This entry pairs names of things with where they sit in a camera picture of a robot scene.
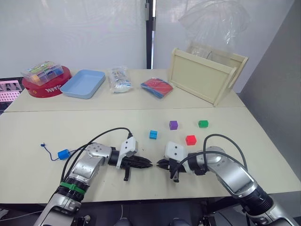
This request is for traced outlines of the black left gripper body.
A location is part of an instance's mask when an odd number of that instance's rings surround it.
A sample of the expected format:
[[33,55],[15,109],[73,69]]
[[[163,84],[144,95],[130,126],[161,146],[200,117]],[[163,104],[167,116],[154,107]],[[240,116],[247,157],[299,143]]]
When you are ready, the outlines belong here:
[[125,170],[124,181],[128,181],[130,177],[131,167],[136,163],[136,156],[124,157],[121,162],[121,168]]

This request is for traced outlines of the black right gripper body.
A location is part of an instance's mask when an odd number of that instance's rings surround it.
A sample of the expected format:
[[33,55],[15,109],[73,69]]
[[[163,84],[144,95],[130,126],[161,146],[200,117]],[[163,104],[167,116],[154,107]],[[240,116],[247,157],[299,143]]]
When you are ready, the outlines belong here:
[[169,172],[170,172],[170,178],[175,182],[179,183],[179,175],[180,173],[186,173],[185,168],[180,165],[176,160],[169,159]]

